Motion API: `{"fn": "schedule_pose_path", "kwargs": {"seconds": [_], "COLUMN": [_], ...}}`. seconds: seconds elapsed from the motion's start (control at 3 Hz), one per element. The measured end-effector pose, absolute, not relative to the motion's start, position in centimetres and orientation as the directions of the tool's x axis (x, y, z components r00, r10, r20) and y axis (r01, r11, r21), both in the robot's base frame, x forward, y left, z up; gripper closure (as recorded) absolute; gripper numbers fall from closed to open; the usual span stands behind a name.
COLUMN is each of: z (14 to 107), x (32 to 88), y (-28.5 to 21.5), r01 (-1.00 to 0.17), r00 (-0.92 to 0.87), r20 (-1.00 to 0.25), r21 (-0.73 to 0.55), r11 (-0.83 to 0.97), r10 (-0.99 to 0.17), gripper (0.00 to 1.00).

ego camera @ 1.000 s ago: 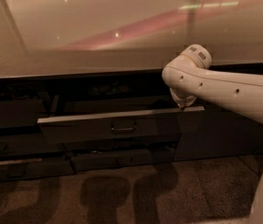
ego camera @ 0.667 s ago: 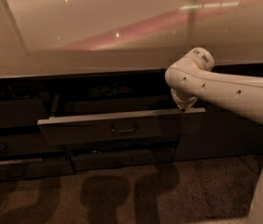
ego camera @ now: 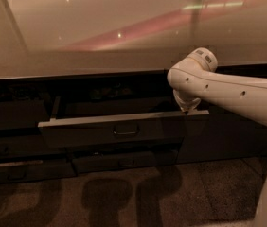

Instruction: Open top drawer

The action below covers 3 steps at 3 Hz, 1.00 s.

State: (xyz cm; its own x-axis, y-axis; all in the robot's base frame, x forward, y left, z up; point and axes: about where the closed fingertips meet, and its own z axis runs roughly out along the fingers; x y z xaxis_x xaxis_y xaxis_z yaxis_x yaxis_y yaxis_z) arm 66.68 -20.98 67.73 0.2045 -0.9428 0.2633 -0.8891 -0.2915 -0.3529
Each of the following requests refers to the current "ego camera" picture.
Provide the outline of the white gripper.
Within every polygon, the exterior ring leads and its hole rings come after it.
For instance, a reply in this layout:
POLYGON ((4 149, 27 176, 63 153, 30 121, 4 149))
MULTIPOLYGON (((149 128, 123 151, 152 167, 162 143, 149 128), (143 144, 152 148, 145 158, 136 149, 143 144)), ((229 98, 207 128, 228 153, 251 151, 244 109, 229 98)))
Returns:
POLYGON ((198 97, 185 92, 174 90, 173 95, 182 112, 192 111, 201 103, 201 100, 198 97))

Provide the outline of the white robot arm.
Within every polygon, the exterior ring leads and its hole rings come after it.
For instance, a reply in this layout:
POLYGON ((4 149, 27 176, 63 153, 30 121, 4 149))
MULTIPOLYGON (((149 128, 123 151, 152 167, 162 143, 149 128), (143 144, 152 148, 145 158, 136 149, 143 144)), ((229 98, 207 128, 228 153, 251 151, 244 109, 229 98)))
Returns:
MULTIPOLYGON (((267 79, 218 74, 218 61, 206 48, 197 48, 169 69, 167 79, 182 111, 204 100, 267 127, 267 79)), ((267 177, 253 227, 267 227, 267 177)))

